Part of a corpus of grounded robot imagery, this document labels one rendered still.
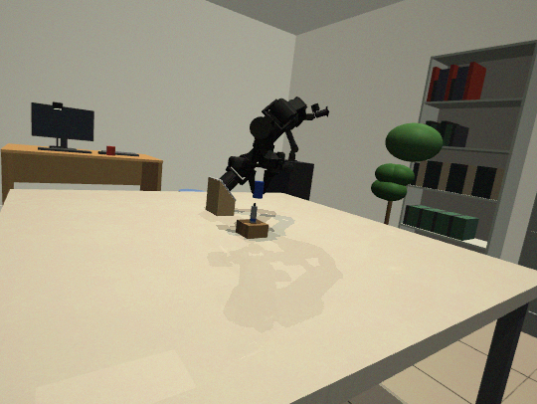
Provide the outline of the dark blue marker cap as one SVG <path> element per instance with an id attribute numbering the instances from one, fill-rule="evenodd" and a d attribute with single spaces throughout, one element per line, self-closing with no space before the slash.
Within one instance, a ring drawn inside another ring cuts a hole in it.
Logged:
<path id="1" fill-rule="evenodd" d="M 262 181 L 255 181 L 255 191 L 253 193 L 253 198 L 263 199 L 265 183 Z"/>

